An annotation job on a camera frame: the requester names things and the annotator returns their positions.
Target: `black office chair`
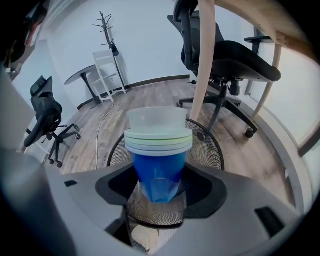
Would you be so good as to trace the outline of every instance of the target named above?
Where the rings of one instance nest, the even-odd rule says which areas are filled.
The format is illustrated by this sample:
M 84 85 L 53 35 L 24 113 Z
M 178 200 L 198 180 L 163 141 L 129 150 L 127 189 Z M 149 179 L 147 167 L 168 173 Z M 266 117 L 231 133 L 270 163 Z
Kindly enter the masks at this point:
M 167 17 L 183 37 L 181 60 L 196 76 L 198 76 L 200 60 L 200 18 L 199 12 L 195 11 L 197 5 L 197 0 L 177 0 L 173 15 Z M 276 82 L 280 80 L 281 73 L 242 44 L 225 41 L 217 23 L 215 28 L 214 57 L 208 85 L 219 90 L 219 94 L 207 92 L 208 96 L 203 100 L 203 103 L 216 105 L 208 130 L 212 130 L 220 109 L 226 108 L 250 127 L 245 135 L 252 138 L 258 131 L 257 126 L 239 108 L 241 101 L 226 97 L 227 92 L 229 90 L 231 95 L 238 96 L 240 95 L 239 81 L 249 79 L 259 82 Z M 177 106 L 182 108 L 183 103 L 193 102 L 194 98 L 181 99 Z
M 59 125 L 62 121 L 62 107 L 54 99 L 52 86 L 52 77 L 49 77 L 48 80 L 46 80 L 43 76 L 41 76 L 30 89 L 31 103 L 35 111 L 37 122 L 32 131 L 27 130 L 29 135 L 24 141 L 24 146 L 26 148 L 30 147 L 42 136 L 46 136 L 46 139 L 49 141 L 51 141 L 52 138 L 55 138 L 48 159 L 50 160 L 50 164 L 53 165 L 56 161 L 56 166 L 61 168 L 63 163 L 58 159 L 60 144 L 64 142 L 64 139 L 70 136 L 75 135 L 77 140 L 79 140 L 81 136 L 76 131 L 68 132 L 72 127 L 74 127 L 76 130 L 79 130 L 78 126 L 76 126 L 74 123 L 59 135 L 55 134 L 55 130 L 57 128 L 67 127 L 67 125 Z M 51 159 L 54 151 L 55 161 Z

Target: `blue cup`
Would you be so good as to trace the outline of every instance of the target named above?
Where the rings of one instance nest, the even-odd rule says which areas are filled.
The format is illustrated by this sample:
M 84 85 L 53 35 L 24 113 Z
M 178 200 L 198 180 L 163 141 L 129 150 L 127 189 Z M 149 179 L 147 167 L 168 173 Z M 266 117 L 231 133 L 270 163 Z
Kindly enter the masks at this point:
M 187 151 L 168 156 L 132 152 L 133 165 L 143 194 L 153 203 L 168 203 L 178 192 Z

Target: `chair seat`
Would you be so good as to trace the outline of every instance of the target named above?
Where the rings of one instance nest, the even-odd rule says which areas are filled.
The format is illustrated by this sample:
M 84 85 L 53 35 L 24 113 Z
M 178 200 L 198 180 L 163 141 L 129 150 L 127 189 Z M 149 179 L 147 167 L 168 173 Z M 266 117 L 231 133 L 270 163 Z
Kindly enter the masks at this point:
M 199 62 L 200 49 L 193 55 Z M 235 41 L 220 41 L 215 44 L 212 64 L 213 75 L 236 77 L 261 82 L 276 82 L 281 78 L 280 71 L 269 65 L 253 51 Z

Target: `floor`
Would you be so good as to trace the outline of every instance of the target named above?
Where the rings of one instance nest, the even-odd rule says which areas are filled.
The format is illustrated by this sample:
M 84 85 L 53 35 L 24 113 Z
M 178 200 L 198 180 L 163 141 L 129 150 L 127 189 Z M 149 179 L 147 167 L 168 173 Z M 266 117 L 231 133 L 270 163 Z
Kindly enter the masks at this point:
M 93 109 L 92 103 L 84 106 L 74 117 L 74 123 L 81 129 L 81 139 L 70 139 L 66 141 L 67 147 L 61 146 L 59 160 L 63 161 L 63 167 L 60 172 L 70 174 L 96 168 L 96 137 L 101 122 L 97 168 L 105 167 L 110 150 L 128 128 L 127 111 L 141 107 L 175 106 L 179 99 L 194 96 L 195 86 L 187 84 L 188 81 L 159 82 L 117 94 L 114 106 L 103 122 L 111 102 L 104 102 Z M 186 103 L 184 107 L 190 114 L 192 104 Z M 214 105 L 204 104 L 197 121 L 207 127 L 214 109 Z M 212 133 L 222 149 L 225 170 L 258 181 L 281 201 L 294 205 L 291 185 L 285 178 L 285 168 L 276 150 L 261 130 L 251 139 L 244 136 L 246 130 L 247 125 L 243 121 L 222 109 Z

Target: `stacked cups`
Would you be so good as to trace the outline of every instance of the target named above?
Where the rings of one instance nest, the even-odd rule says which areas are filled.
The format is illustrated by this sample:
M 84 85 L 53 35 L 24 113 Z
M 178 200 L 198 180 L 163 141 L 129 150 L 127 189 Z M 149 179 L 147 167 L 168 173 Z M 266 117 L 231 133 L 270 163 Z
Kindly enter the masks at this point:
M 145 107 L 128 111 L 131 129 L 124 132 L 143 194 L 167 203 L 177 193 L 193 132 L 185 128 L 187 110 Z

